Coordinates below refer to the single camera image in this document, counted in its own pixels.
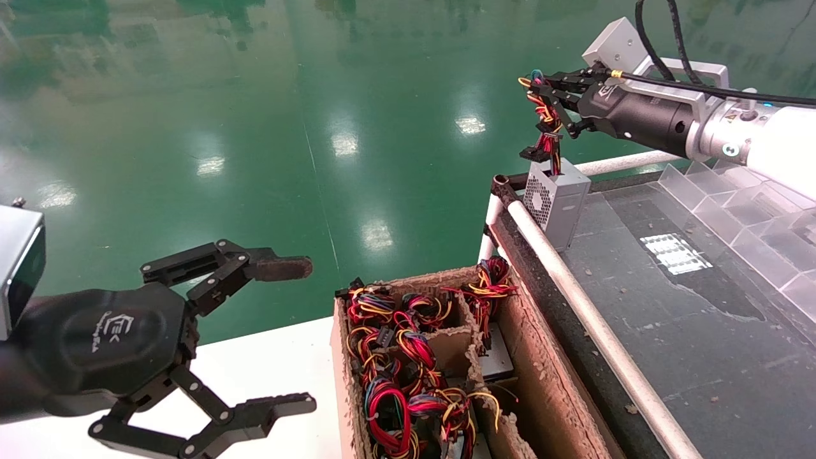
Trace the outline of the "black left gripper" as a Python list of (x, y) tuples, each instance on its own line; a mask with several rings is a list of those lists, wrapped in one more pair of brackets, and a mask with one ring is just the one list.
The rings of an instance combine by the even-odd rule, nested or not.
[[(111, 409), (88, 435), (148, 458), (217, 458), (237, 442), (264, 439), (278, 419), (314, 412), (317, 402), (300, 393), (228, 407), (186, 368), (200, 340), (193, 314), (209, 316), (251, 280), (305, 279), (313, 270), (308, 256), (283, 258), (270, 247), (219, 239), (149, 261), (141, 267), (146, 285), (137, 289), (33, 298), (17, 325), (17, 418)], [(187, 304), (169, 289), (193, 279), (201, 281), (187, 291)], [(137, 410), (175, 388), (210, 419), (200, 432), (185, 439), (130, 425)]]

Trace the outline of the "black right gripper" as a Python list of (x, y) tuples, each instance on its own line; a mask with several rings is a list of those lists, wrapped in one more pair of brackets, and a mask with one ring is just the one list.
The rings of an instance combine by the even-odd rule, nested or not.
[[(603, 85), (607, 78), (606, 68), (585, 68), (543, 75), (542, 84), (530, 84), (528, 99), (544, 132), (578, 138), (586, 128), (584, 118), (613, 138), (687, 157), (686, 140), (694, 121), (690, 105)], [(568, 91), (586, 93), (580, 98)]]

